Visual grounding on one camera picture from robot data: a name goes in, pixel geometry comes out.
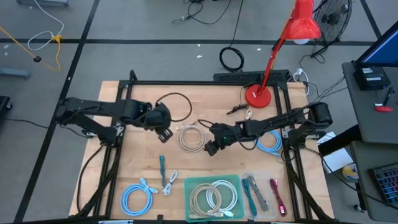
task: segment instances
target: wooden table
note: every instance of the wooden table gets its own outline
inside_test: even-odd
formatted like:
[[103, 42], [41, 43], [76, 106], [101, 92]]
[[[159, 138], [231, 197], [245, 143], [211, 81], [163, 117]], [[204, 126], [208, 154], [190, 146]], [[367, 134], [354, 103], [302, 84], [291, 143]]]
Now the wooden table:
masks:
[[[307, 104], [304, 86], [301, 83], [288, 83], [288, 87], [292, 108], [302, 107]], [[98, 100], [115, 101], [117, 89], [118, 82], [103, 82]], [[170, 129], [174, 132], [174, 136], [165, 144], [162, 144], [158, 140], [155, 132], [145, 131], [132, 126], [127, 127], [124, 136], [111, 218], [155, 220], [158, 214], [163, 214], [164, 220], [184, 220], [184, 178], [227, 174], [238, 174], [240, 176], [243, 172], [266, 170], [273, 178], [279, 181], [279, 192], [288, 211], [287, 216], [281, 217], [278, 214], [274, 220], [285, 222], [294, 221], [286, 166], [280, 158], [276, 158], [258, 149], [246, 151], [237, 143], [227, 147], [225, 150], [218, 151], [213, 157], [210, 157], [205, 151], [189, 154], [183, 152], [178, 146], [176, 127], [183, 124], [196, 119], [207, 119], [212, 122], [234, 125], [235, 121], [243, 120], [245, 110], [226, 115], [232, 107], [239, 104], [240, 89], [241, 86], [134, 85], [131, 95], [133, 99], [154, 103], [160, 96], [166, 93], [180, 92], [191, 100], [193, 112], [187, 120], [171, 124]], [[266, 119], [277, 115], [273, 90], [270, 91], [272, 93], [270, 105], [261, 110], [252, 109], [252, 119]], [[282, 108], [285, 113], [286, 109], [283, 94], [281, 90], [279, 91]], [[182, 118], [189, 111], [188, 103], [181, 96], [170, 96], [162, 100], [162, 102], [170, 109], [173, 119]], [[109, 125], [111, 122], [110, 118], [105, 117], [95, 116], [94, 119], [102, 125]], [[201, 129], [204, 130], [208, 139], [213, 139], [213, 135], [208, 129], [204, 127], [201, 127]], [[197, 141], [199, 134], [187, 132], [186, 137], [188, 141]], [[275, 143], [275, 139], [265, 135], [264, 138], [261, 139], [261, 142], [266, 146], [270, 146]], [[307, 141], [307, 147], [310, 149], [318, 149], [315, 141]], [[97, 139], [88, 140], [82, 165], [98, 148], [99, 141]], [[318, 155], [306, 150], [301, 150], [300, 153], [308, 191], [325, 213], [333, 217], [333, 210], [331, 208], [321, 159]], [[162, 186], [159, 172], [160, 155], [165, 156], [167, 178], [170, 177], [174, 170], [178, 170], [178, 179], [172, 186], [172, 193], [170, 196], [164, 196], [161, 192]], [[83, 175], [80, 196], [81, 206], [88, 201], [98, 186], [103, 156], [104, 150], [89, 163]], [[120, 197], [127, 186], [139, 183], [140, 177], [144, 177], [149, 186], [158, 189], [159, 194], [154, 195], [152, 208], [145, 215], [140, 217], [129, 217], [120, 209]], [[304, 218], [302, 196], [297, 188], [296, 191], [300, 214], [301, 217]], [[104, 213], [107, 196], [108, 191], [105, 190], [100, 214]], [[131, 210], [140, 210], [146, 203], [146, 200], [146, 196], [143, 192], [134, 192], [131, 195], [129, 207]], [[76, 214], [76, 212], [75, 192], [70, 214]]]

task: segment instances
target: black keyboard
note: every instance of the black keyboard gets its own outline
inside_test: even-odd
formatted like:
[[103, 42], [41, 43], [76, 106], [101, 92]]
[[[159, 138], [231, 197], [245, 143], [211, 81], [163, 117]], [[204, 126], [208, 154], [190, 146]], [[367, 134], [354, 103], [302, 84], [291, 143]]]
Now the black keyboard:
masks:
[[[217, 82], [260, 82], [261, 77], [264, 76], [264, 71], [255, 72], [228, 72], [228, 73], [215, 73], [213, 80]], [[290, 78], [289, 71], [283, 70], [272, 70], [269, 74], [269, 82], [287, 82]]]
[[398, 204], [398, 163], [369, 170], [385, 202]]

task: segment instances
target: blue screen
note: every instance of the blue screen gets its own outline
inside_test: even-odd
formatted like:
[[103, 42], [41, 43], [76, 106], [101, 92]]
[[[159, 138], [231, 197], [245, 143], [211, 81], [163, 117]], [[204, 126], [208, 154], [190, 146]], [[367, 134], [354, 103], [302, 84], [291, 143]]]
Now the blue screen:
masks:
[[398, 65], [398, 30], [381, 43], [363, 62]]

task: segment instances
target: computer monitor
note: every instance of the computer monitor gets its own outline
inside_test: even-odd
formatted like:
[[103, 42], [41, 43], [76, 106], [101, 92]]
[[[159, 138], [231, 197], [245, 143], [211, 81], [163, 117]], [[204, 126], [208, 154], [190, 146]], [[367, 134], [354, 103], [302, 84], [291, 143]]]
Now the computer monitor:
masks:
[[355, 62], [360, 67], [398, 67], [398, 21]]

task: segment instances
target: fan grille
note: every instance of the fan grille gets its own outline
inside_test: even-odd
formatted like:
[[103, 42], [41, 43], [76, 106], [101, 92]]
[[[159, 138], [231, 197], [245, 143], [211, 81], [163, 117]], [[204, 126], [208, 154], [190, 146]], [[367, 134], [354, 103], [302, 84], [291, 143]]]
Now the fan grille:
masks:
[[339, 40], [347, 27], [351, 10], [352, 0], [323, 0], [314, 16], [321, 30], [317, 43], [326, 46]]

